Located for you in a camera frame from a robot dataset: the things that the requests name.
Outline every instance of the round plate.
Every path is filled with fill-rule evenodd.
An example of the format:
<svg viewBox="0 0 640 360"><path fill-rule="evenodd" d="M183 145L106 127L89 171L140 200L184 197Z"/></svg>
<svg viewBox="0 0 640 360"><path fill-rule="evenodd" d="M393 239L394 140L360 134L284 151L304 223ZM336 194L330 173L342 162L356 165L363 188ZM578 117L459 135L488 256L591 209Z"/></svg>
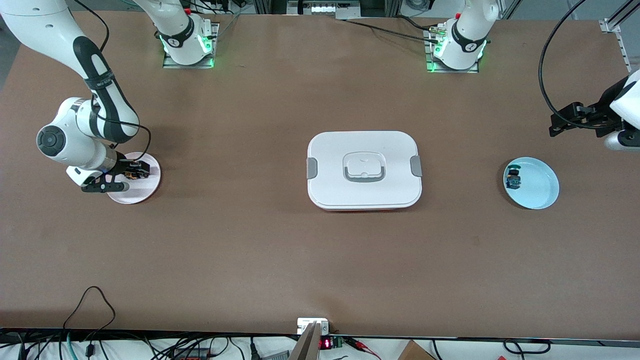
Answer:
<svg viewBox="0 0 640 360"><path fill-rule="evenodd" d="M125 156L127 159L136 159L141 154L142 152L130 152ZM145 154L140 160L149 164L149 177L146 179L129 180L124 177L124 175L117 175L116 181L129 184L129 189L125 192L107 193L111 200L121 204L137 204L146 200L158 189L160 185L160 164L149 154Z"/></svg>
<svg viewBox="0 0 640 360"><path fill-rule="evenodd" d="M507 188L509 166L520 166L520 188ZM544 209L553 205L560 194L560 183L556 173L544 162L534 158L518 158L504 169L502 185L513 201L529 209Z"/></svg>

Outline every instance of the gray floor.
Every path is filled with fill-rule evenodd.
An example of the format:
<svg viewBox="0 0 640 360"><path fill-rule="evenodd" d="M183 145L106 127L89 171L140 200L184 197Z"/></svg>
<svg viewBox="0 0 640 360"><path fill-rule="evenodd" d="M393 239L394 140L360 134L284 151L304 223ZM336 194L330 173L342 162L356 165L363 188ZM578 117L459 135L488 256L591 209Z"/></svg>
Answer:
<svg viewBox="0 0 640 360"><path fill-rule="evenodd" d="M578 0L523 0L518 10L514 13L513 19L559 19L566 13L569 7ZM83 10L72 0L67 0L71 10ZM119 11L140 11L137 6L131 6L131 0L84 0L87 6L94 10L119 10ZM457 7L459 1L436 0L436 2L451 4L451 16L459 11ZM617 9L624 0L587 0L575 12L573 19L604 19ZM423 17L430 17L429 12L421 14ZM0 90L11 69L13 59L18 50L19 43L6 27L0 18ZM622 25L622 37L625 48L632 64L640 63L640 12L637 12Z"/></svg>

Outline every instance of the black strap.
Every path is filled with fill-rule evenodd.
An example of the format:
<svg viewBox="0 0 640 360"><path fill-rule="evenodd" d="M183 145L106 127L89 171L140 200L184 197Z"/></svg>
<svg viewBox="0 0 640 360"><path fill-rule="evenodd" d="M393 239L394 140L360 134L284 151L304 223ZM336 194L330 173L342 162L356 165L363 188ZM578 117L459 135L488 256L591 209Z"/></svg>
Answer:
<svg viewBox="0 0 640 360"><path fill-rule="evenodd" d="M98 75L94 78L84 79L84 83L89 88L89 90L100 90L111 85L113 79L115 79L113 71L108 70L102 75Z"/></svg>
<svg viewBox="0 0 640 360"><path fill-rule="evenodd" d="M460 45L460 47L462 47L462 51L465 53L473 53L486 40L486 37L483 37L480 40L471 40L465 38L458 31L457 21L453 23L453 26L451 27L451 33L453 34L453 40L455 40Z"/></svg>
<svg viewBox="0 0 640 360"><path fill-rule="evenodd" d="M189 19L189 24L187 24L187 27L178 34L166 35L158 31L160 37L167 45L170 47L182 47L184 41L191 37L193 30L195 29L195 25L193 24L193 19L191 17L187 16L187 19Z"/></svg>

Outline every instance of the light blue plate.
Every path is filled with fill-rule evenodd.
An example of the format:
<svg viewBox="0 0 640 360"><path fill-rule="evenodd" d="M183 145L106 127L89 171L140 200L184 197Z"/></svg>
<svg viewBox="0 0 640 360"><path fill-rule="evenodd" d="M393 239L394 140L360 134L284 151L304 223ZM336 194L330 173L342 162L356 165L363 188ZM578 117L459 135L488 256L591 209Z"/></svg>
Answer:
<svg viewBox="0 0 640 360"><path fill-rule="evenodd" d="M507 189L507 174L511 165L520 165L519 189ZM504 169L502 185L518 205L535 210L553 205L560 194L560 183L556 173L549 165L534 158L517 158L510 162Z"/></svg>

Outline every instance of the brown tabletop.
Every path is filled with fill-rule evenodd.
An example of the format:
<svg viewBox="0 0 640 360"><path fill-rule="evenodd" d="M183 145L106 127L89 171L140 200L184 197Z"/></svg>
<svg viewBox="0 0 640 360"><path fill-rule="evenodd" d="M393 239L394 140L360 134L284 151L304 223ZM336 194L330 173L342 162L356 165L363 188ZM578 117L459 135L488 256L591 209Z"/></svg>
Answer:
<svg viewBox="0 0 640 360"><path fill-rule="evenodd" d="M0 325L61 326L95 284L118 311L114 329L292 332L297 317L323 316L344 334L640 340L640 156L593 131L548 136L536 71L554 22L498 21L480 74L431 74L418 41L242 15L214 69L163 70L144 13L102 14L161 187L119 205L39 153L35 135L60 102L88 91L22 47L0 96ZM91 15L76 18L102 40ZM627 73L594 21L565 24L546 63L559 108L596 101ZM315 207L309 140L366 129L415 139L422 197L401 211ZM499 174L519 156L556 171L552 207L506 199ZM92 294L70 325L108 318Z"/></svg>

